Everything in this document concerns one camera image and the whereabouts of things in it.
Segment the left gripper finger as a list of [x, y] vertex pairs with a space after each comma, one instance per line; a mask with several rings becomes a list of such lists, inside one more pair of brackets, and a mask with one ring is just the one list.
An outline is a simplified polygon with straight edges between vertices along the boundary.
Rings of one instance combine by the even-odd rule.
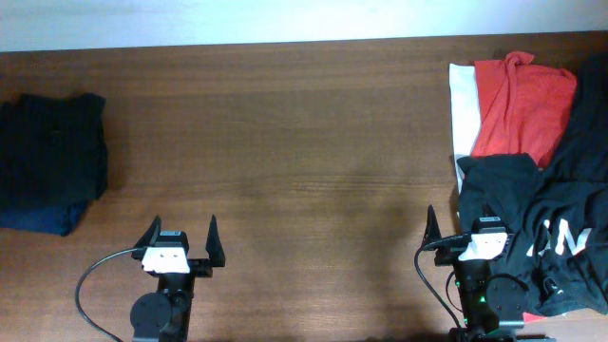
[[147, 247], [151, 244], [154, 244], [158, 234], [161, 231], [162, 227], [162, 219], [160, 216], [155, 216], [149, 228], [143, 233], [143, 235], [138, 239], [135, 248], [143, 248]]
[[207, 239], [205, 243], [205, 251], [208, 254], [212, 267], [224, 267], [226, 264], [226, 256], [219, 238], [219, 228], [215, 215], [211, 217]]

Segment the black Nike t-shirt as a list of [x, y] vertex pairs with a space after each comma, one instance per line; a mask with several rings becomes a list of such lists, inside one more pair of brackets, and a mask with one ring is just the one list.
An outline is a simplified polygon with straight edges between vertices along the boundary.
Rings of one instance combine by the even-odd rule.
[[579, 68], [571, 117], [544, 169], [525, 155], [463, 157], [464, 230], [490, 211], [512, 235], [492, 263], [529, 288], [526, 311], [607, 312], [607, 55]]

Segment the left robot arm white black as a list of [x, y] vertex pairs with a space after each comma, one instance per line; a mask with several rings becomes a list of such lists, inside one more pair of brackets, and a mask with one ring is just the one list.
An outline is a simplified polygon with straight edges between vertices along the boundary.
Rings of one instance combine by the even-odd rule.
[[131, 257], [144, 272], [158, 280], [157, 289], [142, 295], [132, 306], [130, 323], [135, 341], [176, 341], [188, 337], [195, 282], [210, 278], [226, 263], [216, 217], [211, 217], [205, 242], [206, 258], [190, 258], [183, 231], [164, 231], [155, 217], [134, 245]]

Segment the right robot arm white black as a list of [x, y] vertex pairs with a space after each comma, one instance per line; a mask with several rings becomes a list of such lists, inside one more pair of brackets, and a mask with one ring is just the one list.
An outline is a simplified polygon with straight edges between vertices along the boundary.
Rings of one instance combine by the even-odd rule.
[[[451, 341], [549, 341], [546, 335], [520, 335], [525, 326], [524, 304], [528, 287], [515, 276], [494, 272], [491, 264], [503, 257], [512, 235], [498, 217], [478, 218], [468, 233], [444, 237], [432, 206], [427, 208], [427, 223], [421, 247], [414, 255], [414, 267], [423, 283], [454, 320], [448, 333]], [[450, 267], [448, 280], [460, 298], [459, 319], [430, 285], [419, 265], [423, 252], [435, 254], [434, 264]]]

